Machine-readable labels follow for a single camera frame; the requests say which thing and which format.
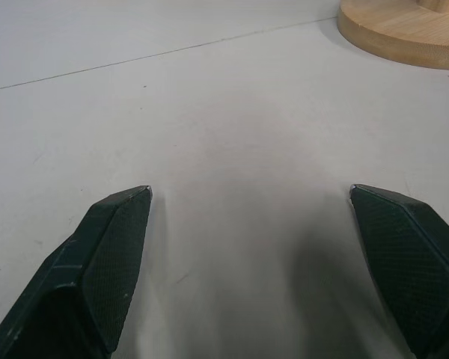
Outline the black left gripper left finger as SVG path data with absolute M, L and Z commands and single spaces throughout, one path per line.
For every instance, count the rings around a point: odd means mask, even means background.
M 110 359 L 138 281 L 152 190 L 92 205 L 0 324 L 0 359 Z

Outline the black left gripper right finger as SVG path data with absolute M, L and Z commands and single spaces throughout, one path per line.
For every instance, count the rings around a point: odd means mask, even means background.
M 416 359 L 449 359 L 449 225 L 428 204 L 355 184 L 367 265 Z

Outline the round wooden base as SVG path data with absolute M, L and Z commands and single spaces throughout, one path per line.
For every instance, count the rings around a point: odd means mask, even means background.
M 340 0 L 337 28 L 381 58 L 449 70 L 449 0 Z

